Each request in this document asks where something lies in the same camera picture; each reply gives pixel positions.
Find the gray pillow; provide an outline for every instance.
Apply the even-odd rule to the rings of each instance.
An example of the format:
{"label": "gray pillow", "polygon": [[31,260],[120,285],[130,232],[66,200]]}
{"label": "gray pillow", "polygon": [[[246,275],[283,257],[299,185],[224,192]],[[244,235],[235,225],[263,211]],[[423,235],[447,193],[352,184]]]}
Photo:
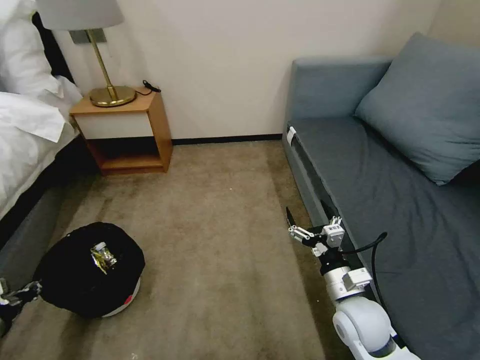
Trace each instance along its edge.
{"label": "gray pillow", "polygon": [[355,115],[448,183],[480,159],[480,50],[414,34]]}

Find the sofa seat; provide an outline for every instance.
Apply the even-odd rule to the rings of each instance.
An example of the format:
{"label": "sofa seat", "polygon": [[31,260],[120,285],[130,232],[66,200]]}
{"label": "sofa seat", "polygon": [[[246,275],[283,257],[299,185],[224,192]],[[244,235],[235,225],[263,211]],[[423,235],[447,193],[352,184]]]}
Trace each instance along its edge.
{"label": "sofa seat", "polygon": [[[355,117],[288,125],[317,196],[343,217],[352,244],[388,232],[378,282],[409,348],[423,360],[480,359],[480,184],[435,185]],[[370,256],[359,256],[368,268]]]}

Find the table lamp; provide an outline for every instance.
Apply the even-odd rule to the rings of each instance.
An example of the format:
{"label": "table lamp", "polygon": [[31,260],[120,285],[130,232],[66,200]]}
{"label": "table lamp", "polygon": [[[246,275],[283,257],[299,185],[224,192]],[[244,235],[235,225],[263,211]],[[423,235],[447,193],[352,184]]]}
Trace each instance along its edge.
{"label": "table lamp", "polygon": [[93,105],[110,108],[128,104],[137,93],[128,86],[113,86],[92,29],[121,24],[124,16],[116,0],[36,0],[43,26],[51,30],[86,30],[105,77],[106,87],[93,89]]}

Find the bed frame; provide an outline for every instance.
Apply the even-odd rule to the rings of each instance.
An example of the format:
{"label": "bed frame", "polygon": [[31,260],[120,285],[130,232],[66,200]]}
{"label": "bed frame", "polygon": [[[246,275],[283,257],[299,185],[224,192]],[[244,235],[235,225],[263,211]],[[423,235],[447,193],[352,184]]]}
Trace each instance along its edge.
{"label": "bed frame", "polygon": [[[52,75],[73,82],[54,35],[44,28],[38,13],[32,17],[32,23],[40,33]],[[77,137],[57,154],[55,161],[0,220],[0,278],[6,278],[11,289],[31,280],[52,239],[65,185],[78,171],[92,171],[92,164],[89,152]]]}

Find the baseboard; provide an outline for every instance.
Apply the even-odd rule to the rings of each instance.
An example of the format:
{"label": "baseboard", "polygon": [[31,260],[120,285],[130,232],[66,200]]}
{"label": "baseboard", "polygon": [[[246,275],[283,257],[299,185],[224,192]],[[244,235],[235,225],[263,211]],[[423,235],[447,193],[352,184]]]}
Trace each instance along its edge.
{"label": "baseboard", "polygon": [[247,141],[267,141],[280,140],[282,134],[263,134],[263,135],[245,135],[245,136],[222,136],[222,137],[197,137],[173,139],[173,145],[193,145],[193,144],[219,144],[219,143],[240,143]]}

